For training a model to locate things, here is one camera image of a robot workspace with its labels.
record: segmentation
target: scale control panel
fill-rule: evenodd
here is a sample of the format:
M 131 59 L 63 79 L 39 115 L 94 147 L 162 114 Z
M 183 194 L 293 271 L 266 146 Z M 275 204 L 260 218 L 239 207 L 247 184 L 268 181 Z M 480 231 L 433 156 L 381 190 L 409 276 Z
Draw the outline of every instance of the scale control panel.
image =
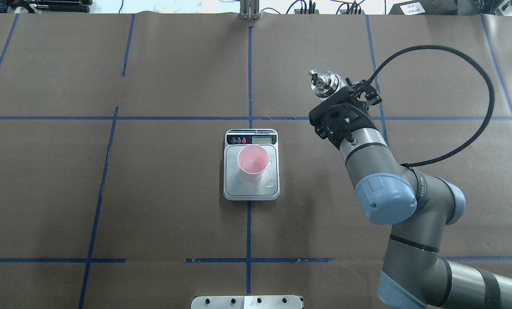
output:
M 277 131 L 271 129 L 236 129 L 226 133 L 227 145 L 250 145 L 277 143 Z

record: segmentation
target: kitchen scale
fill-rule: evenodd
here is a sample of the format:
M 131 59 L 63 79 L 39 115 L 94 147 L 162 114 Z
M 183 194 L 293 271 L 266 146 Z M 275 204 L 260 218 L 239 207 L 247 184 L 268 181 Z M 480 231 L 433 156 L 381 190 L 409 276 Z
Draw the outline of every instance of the kitchen scale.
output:
M 269 164 L 262 177 L 246 178 L 237 163 L 239 151 L 257 144 L 266 149 Z M 231 201 L 272 201 L 279 197 L 278 134 L 273 129 L 232 129 L 225 134 L 223 196 Z

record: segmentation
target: light blue cap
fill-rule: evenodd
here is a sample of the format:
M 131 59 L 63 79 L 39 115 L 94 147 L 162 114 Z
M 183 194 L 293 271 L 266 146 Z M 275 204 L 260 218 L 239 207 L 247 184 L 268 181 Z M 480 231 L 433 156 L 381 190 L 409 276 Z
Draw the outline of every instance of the light blue cap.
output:
M 452 215 L 452 218 L 446 223 L 446 225 L 451 225 L 456 223 L 466 211 L 466 197 L 464 196 L 462 190 L 455 186 L 454 184 L 451 184 L 450 182 L 447 182 L 443 178 L 437 177 L 442 182 L 446 183 L 450 191 L 452 192 L 452 196 L 454 196 L 454 215 Z
M 416 210 L 412 186 L 403 178 L 388 173 L 371 174 L 355 186 L 355 196 L 364 215 L 376 224 L 405 221 Z
M 378 297 L 392 309 L 425 309 L 427 305 L 410 294 L 383 270 L 380 274 Z

